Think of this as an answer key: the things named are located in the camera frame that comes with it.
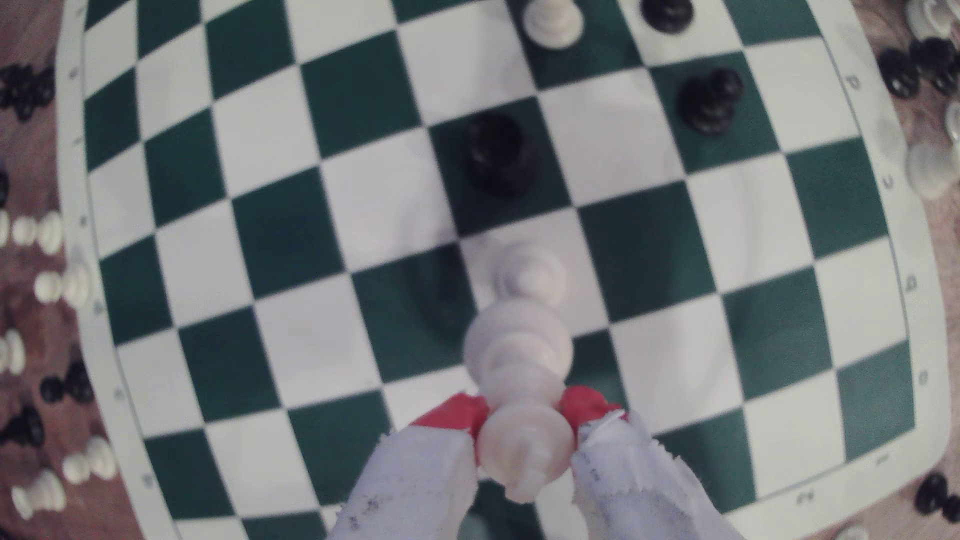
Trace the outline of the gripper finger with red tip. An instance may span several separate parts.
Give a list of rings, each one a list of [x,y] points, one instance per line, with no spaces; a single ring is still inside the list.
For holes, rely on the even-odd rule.
[[[455,394],[381,436],[328,539],[455,539],[478,490],[475,444],[490,413]]]
[[[566,387],[558,410],[576,436],[573,503],[590,539],[743,538],[641,413],[589,386]]]

